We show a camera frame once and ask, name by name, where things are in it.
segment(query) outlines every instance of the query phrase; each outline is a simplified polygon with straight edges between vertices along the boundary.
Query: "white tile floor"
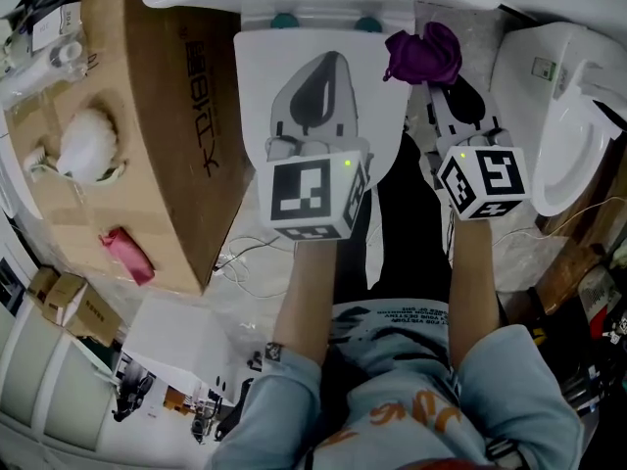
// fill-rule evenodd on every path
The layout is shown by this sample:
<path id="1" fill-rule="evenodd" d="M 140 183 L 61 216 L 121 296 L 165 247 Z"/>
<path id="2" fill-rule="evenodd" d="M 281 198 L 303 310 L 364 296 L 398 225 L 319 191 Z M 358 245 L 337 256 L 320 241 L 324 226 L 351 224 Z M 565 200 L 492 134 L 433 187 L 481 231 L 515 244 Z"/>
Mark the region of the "white tile floor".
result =
<path id="1" fill-rule="evenodd" d="M 434 20 L 448 25 L 456 33 L 462 45 L 464 67 L 473 70 L 474 74 L 482 78 L 488 86 L 504 31 L 516 25 L 515 20 L 500 11 L 479 13 L 441 8 L 434 11 L 433 8 L 424 6 L 418 6 L 416 10 L 418 26 Z M 408 105 L 408 118 L 410 135 L 420 149 L 423 152 L 432 150 L 435 132 L 427 121 L 421 87 L 413 89 Z M 420 165 L 431 182 L 425 158 L 421 159 Z M 439 196 L 442 202 L 444 236 L 450 209 L 443 192 L 439 192 Z M 378 201 L 376 197 L 374 199 L 366 262 L 370 283 L 378 278 L 383 261 L 379 227 L 381 216 Z M 253 236 L 264 241 L 276 236 L 272 230 L 260 225 L 258 212 L 257 186 L 256 182 L 253 182 L 227 237 L 223 253 L 227 255 L 230 248 L 232 253 L 238 254 L 256 244 L 256 241 L 251 239 L 234 240 L 242 236 Z M 507 217 L 495 220 L 493 222 L 495 242 L 513 229 L 532 226 L 535 216 L 531 206 L 525 204 Z M 20 225 L 25 236 L 39 251 L 42 261 L 56 264 L 61 269 L 65 267 L 64 261 L 58 257 L 56 249 L 51 245 L 45 226 L 29 216 L 27 211 L 21 211 Z M 523 235 L 504 239 L 494 252 L 498 290 L 509 293 L 533 285 L 551 263 L 563 242 L 564 240 L 560 238 L 537 241 Z M 202 298 L 180 295 L 171 297 L 184 300 L 190 305 L 211 307 L 223 322 L 234 345 L 242 353 L 248 354 L 249 350 L 270 336 L 282 301 L 282 293 L 287 287 L 290 275 L 292 244 L 279 239 L 273 247 L 274 249 L 262 248 L 251 251 L 225 268 L 223 273 L 215 275 Z M 241 287 L 238 287 L 235 277 L 240 281 Z M 127 326 L 132 323 L 147 292 L 154 291 L 137 288 L 132 282 L 112 280 L 103 276 L 88 275 L 88 278 L 96 290 L 118 311 Z"/>

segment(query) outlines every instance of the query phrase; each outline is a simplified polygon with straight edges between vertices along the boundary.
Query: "clutter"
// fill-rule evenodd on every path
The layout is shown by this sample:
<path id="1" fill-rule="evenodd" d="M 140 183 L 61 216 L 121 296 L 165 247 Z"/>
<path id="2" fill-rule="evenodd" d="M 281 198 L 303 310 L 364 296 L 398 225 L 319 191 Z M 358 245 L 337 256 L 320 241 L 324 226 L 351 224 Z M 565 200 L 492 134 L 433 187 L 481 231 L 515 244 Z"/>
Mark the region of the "clutter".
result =
<path id="1" fill-rule="evenodd" d="M 81 0 L 80 11 L 88 75 L 20 103 L 10 137 L 20 162 L 38 145 L 59 156 L 74 115 L 95 109 L 125 168 L 107 186 L 46 171 L 28 183 L 33 199 L 76 271 L 129 279 L 99 239 L 123 226 L 154 266 L 151 286 L 202 294 L 251 177 L 233 51 L 239 17 L 141 0 Z"/>
<path id="2" fill-rule="evenodd" d="M 87 72 L 81 33 L 62 36 L 0 80 L 0 105 L 9 110 L 54 83 L 80 80 Z"/>
<path id="3" fill-rule="evenodd" d="M 438 178 L 462 220 L 500 217 L 529 198 L 519 148 L 454 146 Z"/>
<path id="4" fill-rule="evenodd" d="M 582 247 L 568 239 L 536 283 L 535 289 L 545 314 L 554 314 L 564 303 L 577 296 L 579 282 L 602 258 L 603 253 L 599 249 Z"/>
<path id="5" fill-rule="evenodd" d="M 77 337 L 91 337 L 108 347 L 121 324 L 118 314 L 82 277 L 64 273 L 52 287 L 42 309 L 51 322 Z"/>
<path id="6" fill-rule="evenodd" d="M 399 31 L 385 41 L 385 46 L 390 65 L 384 81 L 394 77 L 409 85 L 454 85 L 458 79 L 461 47 L 455 34 L 441 23 L 427 23 L 422 36 Z"/>
<path id="7" fill-rule="evenodd" d="M 593 179 L 609 141 L 627 126 L 626 71 L 620 44 L 578 24 L 506 35 L 492 93 L 502 126 L 524 152 L 539 214 L 570 207 Z"/>
<path id="8" fill-rule="evenodd" d="M 141 407 L 156 378 L 137 362 L 124 355 L 121 357 L 116 377 L 120 380 L 116 390 L 118 409 L 112 413 L 114 419 L 121 423 Z"/>
<path id="9" fill-rule="evenodd" d="M 577 292 L 590 323 L 590 333 L 597 340 L 603 335 L 605 318 L 622 296 L 609 272 L 600 264 L 581 279 Z"/>
<path id="10" fill-rule="evenodd" d="M 166 398 L 164 399 L 164 407 L 169 410 L 175 410 L 183 416 L 187 416 L 190 412 L 194 412 L 195 405 L 191 397 L 182 394 L 173 387 L 166 390 Z"/>
<path id="11" fill-rule="evenodd" d="M 202 444 L 214 426 L 214 420 L 222 408 L 222 397 L 215 392 L 209 392 L 208 401 L 196 404 L 196 414 L 192 421 L 191 433 L 198 444 Z"/>
<path id="12" fill-rule="evenodd" d="M 2 256 L 0 258 L 0 306 L 3 306 L 14 317 L 17 317 L 24 301 L 24 284 L 22 282 L 24 279 L 20 276 L 22 274 L 16 275 L 14 272 L 14 269 L 21 269 L 22 267 L 13 257 L 7 258 L 7 255 L 10 256 L 11 253 L 11 250 L 8 250 L 0 255 Z M 34 266 L 28 269 L 28 272 L 32 271 L 34 271 Z"/>
<path id="13" fill-rule="evenodd" d="M 623 240 L 611 255 L 611 265 L 609 267 L 619 267 L 623 270 L 627 268 L 627 239 Z"/>
<path id="14" fill-rule="evenodd" d="M 150 260 L 123 228 L 111 230 L 106 237 L 100 237 L 100 242 L 115 259 L 121 261 L 138 286 L 155 278 Z"/>
<path id="15" fill-rule="evenodd" d="M 200 387 L 235 401 L 246 358 L 232 347 L 223 327 L 206 307 L 148 296 L 142 303 L 122 350 L 160 380 L 187 396 Z"/>
<path id="16" fill-rule="evenodd" d="M 2 39 L 3 47 L 0 49 L 0 79 L 21 68 L 32 57 L 32 37 L 27 26 L 12 30 L 9 22 L 2 20 L 3 36 L 7 32 L 9 36 Z"/>
<path id="17" fill-rule="evenodd" d="M 58 280 L 59 275 L 57 271 L 49 266 L 42 266 L 37 273 L 35 273 L 35 276 L 32 277 L 26 292 L 39 309 L 43 309 L 46 297 Z"/>
<path id="18" fill-rule="evenodd" d="M 52 11 L 32 27 L 32 50 L 47 47 L 61 36 L 80 31 L 80 2 L 65 4 Z"/>

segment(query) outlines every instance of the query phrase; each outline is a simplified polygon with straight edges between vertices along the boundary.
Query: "small cardboard box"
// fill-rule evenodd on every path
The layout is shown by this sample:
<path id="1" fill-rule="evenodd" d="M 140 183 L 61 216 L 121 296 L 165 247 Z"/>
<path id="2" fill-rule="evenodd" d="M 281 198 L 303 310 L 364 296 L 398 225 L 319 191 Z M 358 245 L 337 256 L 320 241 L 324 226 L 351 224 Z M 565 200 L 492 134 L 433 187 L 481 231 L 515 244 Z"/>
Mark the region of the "small cardboard box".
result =
<path id="1" fill-rule="evenodd" d="M 118 314 L 82 277 L 64 273 L 46 298 L 42 314 L 77 337 L 108 347 L 121 324 Z"/>
<path id="2" fill-rule="evenodd" d="M 99 235 L 122 226 L 155 268 L 151 286 L 200 295 L 248 187 L 233 36 L 240 18 L 210 9 L 150 9 L 142 0 L 81 0 L 87 76 L 58 82 L 7 116 L 20 162 L 84 108 L 118 135 L 107 186 L 46 173 L 27 179 L 51 236 L 76 272 L 130 279 Z"/>
<path id="3" fill-rule="evenodd" d="M 26 292 L 31 296 L 32 301 L 39 309 L 43 309 L 46 297 L 57 283 L 57 280 L 59 280 L 59 275 L 54 268 L 49 266 L 42 266 L 35 273 L 35 276 L 32 277 Z"/>

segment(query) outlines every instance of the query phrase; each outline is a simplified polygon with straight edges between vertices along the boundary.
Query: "toilet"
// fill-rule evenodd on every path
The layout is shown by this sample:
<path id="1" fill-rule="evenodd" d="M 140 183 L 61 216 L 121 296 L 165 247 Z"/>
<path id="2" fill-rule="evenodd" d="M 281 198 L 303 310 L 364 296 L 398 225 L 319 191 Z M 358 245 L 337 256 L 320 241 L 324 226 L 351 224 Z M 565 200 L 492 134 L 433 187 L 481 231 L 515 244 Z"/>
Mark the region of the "toilet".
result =
<path id="1" fill-rule="evenodd" d="M 369 177 L 367 188 L 385 176 L 401 144 L 410 86 L 396 79 L 382 80 L 389 62 L 385 40 L 403 29 L 414 33 L 416 1 L 482 10 L 494 9 L 502 2 L 144 0 L 151 7 L 196 6 L 241 15 L 242 31 L 235 37 L 235 55 L 242 131 L 246 151 L 257 170 L 295 151 L 285 141 L 276 141 L 285 131 L 304 130 L 297 143 L 299 151 L 306 148 L 303 136 L 318 129 L 315 125 L 313 132 L 310 127 L 299 128 L 290 112 L 294 108 L 290 100 L 296 99 L 294 95 L 301 92 L 301 87 L 313 85 L 314 76 L 310 75 L 318 74 L 318 67 L 336 65 L 333 82 L 324 87 L 326 90 L 318 89 L 320 113 L 313 114 L 313 119 L 328 122 L 318 130 L 318 140 L 336 148 L 361 151 Z M 370 25 L 362 25 L 364 18 Z M 316 151 L 313 145 L 308 148 Z"/>
<path id="2" fill-rule="evenodd" d="M 559 214 L 584 192 L 607 145 L 627 129 L 627 51 L 573 23 L 509 33 L 491 92 L 522 148 L 531 202 Z"/>

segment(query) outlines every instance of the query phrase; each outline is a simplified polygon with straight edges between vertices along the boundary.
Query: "black pants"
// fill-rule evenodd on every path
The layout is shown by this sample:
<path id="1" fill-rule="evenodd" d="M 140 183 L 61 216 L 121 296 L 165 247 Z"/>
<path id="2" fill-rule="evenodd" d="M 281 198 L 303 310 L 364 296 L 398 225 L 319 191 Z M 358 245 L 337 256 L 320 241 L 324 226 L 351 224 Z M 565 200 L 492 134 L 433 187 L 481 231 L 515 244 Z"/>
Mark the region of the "black pants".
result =
<path id="1" fill-rule="evenodd" d="M 440 201 L 422 177 L 419 160 L 418 147 L 403 134 L 399 154 L 378 184 L 384 255 L 379 281 L 367 289 L 368 191 L 352 237 L 338 243 L 334 304 L 397 298 L 449 301 L 451 266 L 442 249 Z"/>

